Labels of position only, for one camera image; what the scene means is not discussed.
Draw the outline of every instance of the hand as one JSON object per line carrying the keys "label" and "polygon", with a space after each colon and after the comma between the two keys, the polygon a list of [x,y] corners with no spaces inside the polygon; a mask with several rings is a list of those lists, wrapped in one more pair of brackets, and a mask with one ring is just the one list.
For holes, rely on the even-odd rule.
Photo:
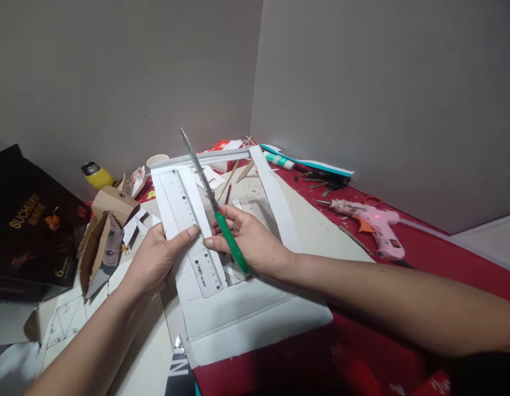
{"label": "hand", "polygon": [[168,241],[162,223],[150,228],[123,278],[122,285],[138,294],[158,293],[165,285],[176,255],[188,247],[199,233],[200,228],[193,225]]}
{"label": "hand", "polygon": [[[231,205],[224,205],[221,210],[245,260],[258,274],[280,279],[296,262],[295,254],[284,247],[255,216]],[[231,253],[216,219],[212,220],[211,228],[214,236],[204,239],[204,245]]]}

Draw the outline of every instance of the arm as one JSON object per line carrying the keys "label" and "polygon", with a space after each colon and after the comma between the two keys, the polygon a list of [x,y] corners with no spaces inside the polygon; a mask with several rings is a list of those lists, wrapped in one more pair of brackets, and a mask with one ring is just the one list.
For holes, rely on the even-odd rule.
{"label": "arm", "polygon": [[[222,207],[248,264],[311,290],[443,356],[510,351],[510,302],[412,269],[294,254],[254,216]],[[220,229],[208,247],[228,251]]]}
{"label": "arm", "polygon": [[152,297],[164,286],[174,258],[199,233],[197,226],[167,241],[152,227],[119,287],[49,365],[27,395],[104,395]]}

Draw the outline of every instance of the person's left hand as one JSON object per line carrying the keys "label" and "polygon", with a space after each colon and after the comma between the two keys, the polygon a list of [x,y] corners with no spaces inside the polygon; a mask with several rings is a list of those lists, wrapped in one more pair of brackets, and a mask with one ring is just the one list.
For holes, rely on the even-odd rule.
{"label": "person's left hand", "polygon": [[168,241],[162,223],[151,227],[132,259],[121,286],[138,294],[157,294],[165,285],[176,255],[188,247],[199,233],[200,228],[193,225]]}

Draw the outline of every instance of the person's right hand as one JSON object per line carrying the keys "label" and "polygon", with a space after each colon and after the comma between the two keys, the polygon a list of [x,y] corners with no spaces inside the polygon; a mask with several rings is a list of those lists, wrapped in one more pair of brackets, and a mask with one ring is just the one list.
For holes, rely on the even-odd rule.
{"label": "person's right hand", "polygon": [[[231,205],[224,205],[221,210],[248,265],[262,276],[282,278],[296,261],[295,254],[284,247],[255,216]],[[213,236],[204,239],[204,245],[231,253],[216,219],[212,220],[211,228]]]}

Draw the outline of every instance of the gray wall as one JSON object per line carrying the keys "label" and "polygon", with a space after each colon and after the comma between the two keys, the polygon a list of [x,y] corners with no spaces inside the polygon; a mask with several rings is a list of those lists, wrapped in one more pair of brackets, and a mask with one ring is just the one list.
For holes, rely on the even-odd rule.
{"label": "gray wall", "polygon": [[266,1],[250,133],[454,233],[510,213],[510,1]]}
{"label": "gray wall", "polygon": [[113,175],[249,131],[261,0],[0,0],[0,145],[83,199]]}

